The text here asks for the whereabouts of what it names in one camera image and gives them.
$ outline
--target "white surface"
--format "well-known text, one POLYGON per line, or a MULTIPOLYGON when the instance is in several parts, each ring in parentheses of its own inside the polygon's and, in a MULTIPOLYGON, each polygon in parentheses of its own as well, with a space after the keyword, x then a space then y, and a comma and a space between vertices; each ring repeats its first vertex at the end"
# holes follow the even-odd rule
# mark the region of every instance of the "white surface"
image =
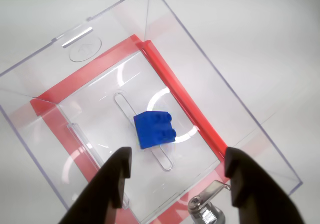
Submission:
POLYGON ((57 223, 66 209, 0 113, 1 223, 57 223))
MULTIPOLYGON (((0 1, 4 37, 0 57, 5 70, 118 0, 0 1)), ((167 2, 264 122, 304 181, 293 201, 306 223, 319 223, 319 106, 315 105, 319 84, 311 83, 318 78, 320 67, 319 0, 167 2)))
MULTIPOLYGON (((39 165, 43 168, 48 178, 52 181, 57 191, 60 193, 64 202, 70 207, 82 190, 88 184, 83 174, 78 169, 77 165, 73 162, 72 158, 76 158, 78 150, 72 154, 72 158, 67 153, 65 148, 59 142, 57 137, 52 133, 42 117, 38 117, 30 104, 31 98, 16 95, 9 92, 0 91, 0 104, 4 112, 10 118, 16 130, 19 132, 21 138, 25 141, 26 145, 33 153, 39 165)), ((11 145, 16 144, 17 137, 13 130, 9 130, 11 137, 11 145)), ((27 152, 22 151, 22 156, 28 156, 27 152)))
POLYGON ((259 130, 234 93, 194 45, 162 0, 149 0, 148 9, 146 39, 152 40, 213 128, 228 146, 236 145, 250 154, 289 193, 297 185, 297 177, 259 130))

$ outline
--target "red border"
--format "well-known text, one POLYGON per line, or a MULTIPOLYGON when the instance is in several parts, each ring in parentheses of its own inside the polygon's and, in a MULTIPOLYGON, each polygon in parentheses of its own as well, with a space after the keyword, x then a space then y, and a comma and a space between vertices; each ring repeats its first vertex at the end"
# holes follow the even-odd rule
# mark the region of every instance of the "red border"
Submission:
MULTIPOLYGON (((38 98, 31 100, 30 103, 33 109, 38 116, 41 116, 43 118, 50 130, 61 142, 66 151, 71 155, 74 151, 76 151, 77 149, 79 150, 82 146, 78 138, 67 127, 67 120, 55 104, 60 103, 72 93, 77 91, 79 88, 84 86, 86 83, 99 76, 105 70, 138 50, 140 50, 144 54, 159 77, 170 89, 172 95, 188 115, 192 123, 198 127, 198 131, 201 134, 202 138, 208 143, 214 154, 221 161, 219 168, 216 169, 219 170, 219 173, 217 173, 216 171, 213 172, 215 180, 224 177, 223 163, 225 150, 227 148, 226 144, 213 129, 203 113, 196 106, 195 102, 191 99, 187 91, 184 89, 182 84, 169 68, 165 60, 161 57, 152 42, 149 40, 146 42, 142 42, 136 35, 132 35, 131 37, 112 47, 111 49, 100 55, 98 58, 94 59, 84 67, 80 68, 79 70, 62 80, 60 83, 50 88, 38 98)), ((78 155, 77 158, 74 159, 74 162, 89 182, 97 173, 98 167, 96 166, 90 155, 84 149, 81 150, 82 152, 80 152, 80 155, 78 155)), ((199 192, 200 187, 202 190, 203 188, 205 188, 205 186, 203 185, 205 184, 207 186, 209 183, 210 182, 207 183, 205 181, 200 182, 191 191, 186 193, 180 199, 180 201, 188 201, 188 199, 191 198, 190 194, 193 193, 193 190, 197 190, 197 192, 199 192)), ((186 213, 188 212, 188 207, 186 204, 181 205, 179 203, 179 201, 174 203, 164 213, 159 215, 159 217, 152 223, 173 223, 172 218, 174 217, 174 213, 176 216, 174 220, 176 220, 177 222, 181 222, 182 220, 184 220, 188 216, 186 213), (181 215, 180 213, 178 215, 176 211, 182 211, 184 214, 181 215)), ((132 212, 127 209, 120 210, 118 212, 116 223, 133 224, 137 223, 137 221, 132 212)))

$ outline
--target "blue lego brick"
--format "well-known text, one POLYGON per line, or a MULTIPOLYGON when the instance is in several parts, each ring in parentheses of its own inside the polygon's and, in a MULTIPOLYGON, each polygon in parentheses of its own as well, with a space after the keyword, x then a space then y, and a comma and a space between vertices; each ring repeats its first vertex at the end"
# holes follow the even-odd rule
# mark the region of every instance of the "blue lego brick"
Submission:
POLYGON ((177 136, 168 112, 146 111, 133 117, 142 149, 174 142, 177 136))

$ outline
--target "transparent plastic lid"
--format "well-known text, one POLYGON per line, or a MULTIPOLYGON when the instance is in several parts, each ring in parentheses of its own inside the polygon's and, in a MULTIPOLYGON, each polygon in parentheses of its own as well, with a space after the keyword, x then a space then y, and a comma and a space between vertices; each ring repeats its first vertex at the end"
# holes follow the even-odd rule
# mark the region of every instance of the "transparent plastic lid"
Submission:
MULTIPOLYGON (((0 88, 12 141, 66 211, 123 146, 132 147, 132 169, 117 224, 182 222, 190 198, 228 181, 227 146, 248 153, 288 194, 302 184, 164 0, 120 0, 3 72, 0 88), (171 114, 174 143, 139 148, 133 117, 145 111, 171 114)), ((230 202, 219 199, 227 221, 230 202)))

